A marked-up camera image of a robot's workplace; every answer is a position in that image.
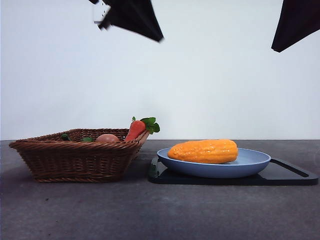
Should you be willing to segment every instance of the green vegetable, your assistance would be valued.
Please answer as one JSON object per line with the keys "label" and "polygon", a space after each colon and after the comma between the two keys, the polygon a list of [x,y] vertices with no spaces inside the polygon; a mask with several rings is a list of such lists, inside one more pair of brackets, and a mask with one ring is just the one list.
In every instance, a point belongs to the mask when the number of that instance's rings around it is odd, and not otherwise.
{"label": "green vegetable", "polygon": [[68,134],[66,134],[66,133],[62,134],[62,135],[61,135],[61,138],[62,138],[63,141],[72,141],[72,140],[70,139],[70,137],[68,136]]}
{"label": "green vegetable", "polygon": [[82,138],[81,141],[82,141],[82,142],[91,143],[91,142],[94,141],[94,139],[93,139],[92,137],[87,136],[87,137]]}

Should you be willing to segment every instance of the brown wicker basket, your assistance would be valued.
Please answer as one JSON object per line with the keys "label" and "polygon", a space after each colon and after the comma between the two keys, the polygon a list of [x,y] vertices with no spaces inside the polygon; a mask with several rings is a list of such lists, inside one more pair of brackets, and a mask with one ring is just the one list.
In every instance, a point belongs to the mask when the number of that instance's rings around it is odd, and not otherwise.
{"label": "brown wicker basket", "polygon": [[[129,129],[71,129],[45,136],[20,139],[9,146],[16,149],[40,183],[87,182],[107,183],[122,179],[149,136],[144,131],[136,139],[124,141]],[[72,141],[62,141],[68,134]],[[116,135],[112,143],[81,142],[84,137],[95,140],[102,134]]]}

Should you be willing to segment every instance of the fake food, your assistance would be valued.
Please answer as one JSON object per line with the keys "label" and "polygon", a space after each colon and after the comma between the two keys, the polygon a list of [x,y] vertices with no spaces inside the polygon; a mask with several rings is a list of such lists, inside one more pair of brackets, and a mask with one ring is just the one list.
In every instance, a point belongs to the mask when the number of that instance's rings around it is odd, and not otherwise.
{"label": "fake food", "polygon": [[131,141],[136,139],[145,130],[148,130],[150,134],[160,132],[159,124],[156,123],[155,117],[146,117],[141,120],[136,120],[132,117],[132,123],[130,124],[129,132],[124,141]]}
{"label": "fake food", "polygon": [[102,134],[98,136],[95,141],[100,143],[112,143],[112,142],[119,142],[120,140],[116,135]]}
{"label": "fake food", "polygon": [[168,152],[171,159],[222,164],[236,160],[237,144],[229,139],[187,141],[174,145]]}
{"label": "fake food", "polygon": [[71,141],[70,137],[68,136],[68,134],[64,133],[61,135],[61,139],[63,141]]}

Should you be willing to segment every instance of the plate rim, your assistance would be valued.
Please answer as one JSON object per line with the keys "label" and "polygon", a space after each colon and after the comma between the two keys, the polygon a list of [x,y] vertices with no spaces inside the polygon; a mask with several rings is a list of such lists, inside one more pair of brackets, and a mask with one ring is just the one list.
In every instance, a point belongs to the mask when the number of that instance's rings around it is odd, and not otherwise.
{"label": "plate rim", "polygon": [[[160,151],[164,151],[164,150],[167,150],[167,149],[171,149],[171,147],[165,147],[165,148],[162,148],[160,150],[158,150],[156,152],[157,156],[159,158],[164,158],[163,156],[159,155],[159,152]],[[178,159],[173,159],[173,158],[170,158],[168,157],[168,155],[165,157],[165,159],[167,160],[170,160],[170,161],[173,161],[173,162],[177,162],[177,163],[183,163],[183,164],[194,164],[194,165],[200,165],[200,166],[216,166],[216,167],[243,167],[243,166],[253,166],[253,165],[260,165],[260,164],[265,164],[265,163],[268,163],[270,162],[271,160],[271,156],[265,152],[262,152],[262,151],[258,151],[258,150],[252,150],[252,149],[248,149],[248,148],[242,148],[242,147],[238,147],[238,150],[246,150],[246,151],[252,151],[252,152],[256,152],[256,153],[259,153],[259,154],[263,154],[263,155],[266,155],[268,157],[267,160],[264,160],[264,161],[259,161],[259,162],[254,162],[254,163],[248,163],[248,164],[221,164],[221,163],[202,163],[202,162],[193,162],[193,161],[182,161],[182,160],[178,160]]]}

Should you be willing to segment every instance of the orange carrot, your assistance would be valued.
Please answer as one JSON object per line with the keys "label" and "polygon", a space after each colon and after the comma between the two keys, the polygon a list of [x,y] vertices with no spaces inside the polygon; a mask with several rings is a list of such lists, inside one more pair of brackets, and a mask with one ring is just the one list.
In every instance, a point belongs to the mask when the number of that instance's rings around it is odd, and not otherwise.
{"label": "orange carrot", "polygon": [[130,141],[136,139],[144,130],[146,130],[146,124],[143,121],[135,120],[131,123],[129,132],[124,140]]}

